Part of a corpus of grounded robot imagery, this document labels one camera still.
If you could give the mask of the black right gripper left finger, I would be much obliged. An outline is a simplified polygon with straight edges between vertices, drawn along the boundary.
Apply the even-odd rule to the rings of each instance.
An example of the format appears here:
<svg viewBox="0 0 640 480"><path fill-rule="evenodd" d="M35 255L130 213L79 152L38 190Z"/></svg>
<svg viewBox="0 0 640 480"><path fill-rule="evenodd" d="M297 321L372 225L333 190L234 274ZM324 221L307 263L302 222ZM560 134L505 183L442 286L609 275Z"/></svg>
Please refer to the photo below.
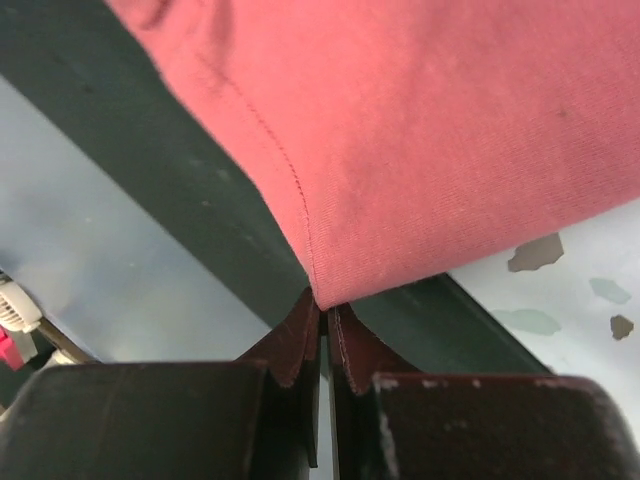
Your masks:
<svg viewBox="0 0 640 480"><path fill-rule="evenodd" d="M47 368L1 425L1 475L305 479L318 464L319 320L304 291L232 361Z"/></svg>

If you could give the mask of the dusty red t-shirt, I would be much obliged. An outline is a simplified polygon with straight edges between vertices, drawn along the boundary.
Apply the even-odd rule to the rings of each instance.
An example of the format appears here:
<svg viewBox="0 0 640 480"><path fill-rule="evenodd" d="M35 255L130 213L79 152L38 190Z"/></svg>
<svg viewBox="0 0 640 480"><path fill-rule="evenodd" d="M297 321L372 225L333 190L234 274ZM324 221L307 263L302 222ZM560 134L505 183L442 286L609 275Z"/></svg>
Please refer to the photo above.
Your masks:
<svg viewBox="0 0 640 480"><path fill-rule="evenodd" d="M317 304L639 195L635 1L113 1Z"/></svg>

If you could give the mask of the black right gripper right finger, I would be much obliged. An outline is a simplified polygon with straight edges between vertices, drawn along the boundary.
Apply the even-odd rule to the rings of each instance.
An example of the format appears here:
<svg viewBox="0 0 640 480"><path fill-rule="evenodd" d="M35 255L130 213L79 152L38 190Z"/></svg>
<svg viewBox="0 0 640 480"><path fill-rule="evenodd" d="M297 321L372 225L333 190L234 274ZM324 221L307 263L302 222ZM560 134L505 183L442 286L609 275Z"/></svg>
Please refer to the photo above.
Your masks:
<svg viewBox="0 0 640 480"><path fill-rule="evenodd" d="M635 479L639 453L595 382L424 373L342 305L327 315L338 479Z"/></svg>

